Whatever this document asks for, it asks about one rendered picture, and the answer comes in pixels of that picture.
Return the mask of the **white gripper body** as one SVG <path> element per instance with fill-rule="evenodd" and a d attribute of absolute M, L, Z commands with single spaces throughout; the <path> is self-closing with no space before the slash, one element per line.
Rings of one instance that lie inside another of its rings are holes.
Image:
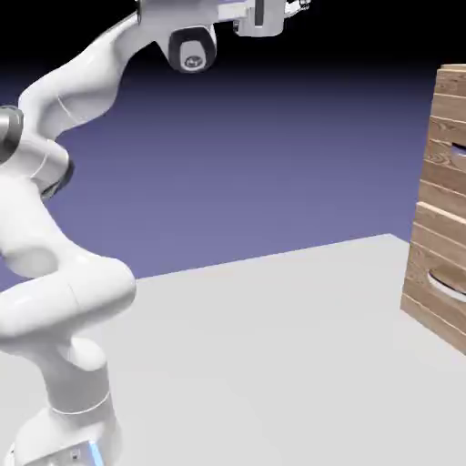
<path fill-rule="evenodd" d="M 233 30 L 238 36 L 276 36 L 283 31 L 286 0 L 248 0 L 246 13 L 236 19 Z"/>

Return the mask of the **light wood cabinet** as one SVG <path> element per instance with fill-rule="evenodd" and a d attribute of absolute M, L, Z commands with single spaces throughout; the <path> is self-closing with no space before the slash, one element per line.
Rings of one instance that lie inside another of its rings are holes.
<path fill-rule="evenodd" d="M 443 65 L 438 70 L 430 117 L 466 122 L 466 64 Z"/>

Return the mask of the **wood drawer front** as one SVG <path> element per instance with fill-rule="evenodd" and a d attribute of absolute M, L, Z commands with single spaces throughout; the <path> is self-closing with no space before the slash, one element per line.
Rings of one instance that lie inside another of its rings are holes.
<path fill-rule="evenodd" d="M 427 272 L 466 293 L 466 218 L 416 205 L 400 308 L 466 356 L 466 303 L 435 289 Z"/>
<path fill-rule="evenodd" d="M 419 185 L 419 201 L 466 218 L 466 161 L 458 167 L 455 146 L 466 148 L 466 122 L 431 116 Z"/>

